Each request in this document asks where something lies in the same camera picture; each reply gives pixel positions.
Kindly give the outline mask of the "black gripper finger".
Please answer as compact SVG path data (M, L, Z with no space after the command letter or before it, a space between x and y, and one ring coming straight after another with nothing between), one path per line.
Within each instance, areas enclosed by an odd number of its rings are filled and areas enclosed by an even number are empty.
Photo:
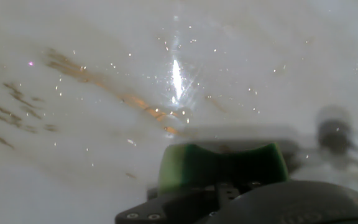
M218 182L204 188L179 190L160 196L153 195L145 203L116 215L114 222L115 224L206 223L235 198L261 185L257 181L239 185Z

